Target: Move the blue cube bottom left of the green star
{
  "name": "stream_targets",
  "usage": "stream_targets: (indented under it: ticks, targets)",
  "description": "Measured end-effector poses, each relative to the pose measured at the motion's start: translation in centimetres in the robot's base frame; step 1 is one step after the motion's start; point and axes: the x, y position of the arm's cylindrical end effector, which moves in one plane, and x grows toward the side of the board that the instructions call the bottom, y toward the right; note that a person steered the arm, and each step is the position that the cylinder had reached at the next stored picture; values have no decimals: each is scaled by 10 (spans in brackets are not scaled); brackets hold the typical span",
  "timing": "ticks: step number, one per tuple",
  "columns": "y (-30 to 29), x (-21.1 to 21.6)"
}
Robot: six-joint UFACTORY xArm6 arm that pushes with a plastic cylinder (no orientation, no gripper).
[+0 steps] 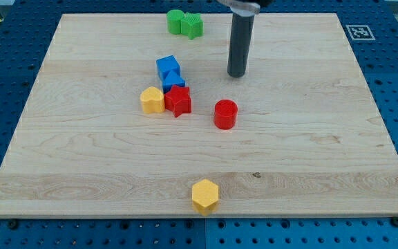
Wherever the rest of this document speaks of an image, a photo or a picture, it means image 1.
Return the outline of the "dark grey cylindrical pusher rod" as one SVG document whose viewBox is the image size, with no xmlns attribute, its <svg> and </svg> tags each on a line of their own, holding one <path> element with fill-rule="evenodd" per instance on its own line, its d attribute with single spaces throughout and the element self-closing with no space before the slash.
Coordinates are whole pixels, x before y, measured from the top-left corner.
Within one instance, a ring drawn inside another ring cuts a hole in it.
<svg viewBox="0 0 398 249">
<path fill-rule="evenodd" d="M 253 25 L 253 15 L 243 17 L 233 13 L 227 62 L 227 73 L 231 77 L 242 77 L 246 73 Z"/>
</svg>

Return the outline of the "silver and black rod mount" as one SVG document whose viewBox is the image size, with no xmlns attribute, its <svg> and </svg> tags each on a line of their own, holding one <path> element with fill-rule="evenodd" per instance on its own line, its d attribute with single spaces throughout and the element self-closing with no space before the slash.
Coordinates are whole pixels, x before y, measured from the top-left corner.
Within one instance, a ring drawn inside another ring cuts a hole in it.
<svg viewBox="0 0 398 249">
<path fill-rule="evenodd" d="M 274 0 L 217 0 L 237 15 L 258 15 L 261 8 L 268 7 Z"/>
</svg>

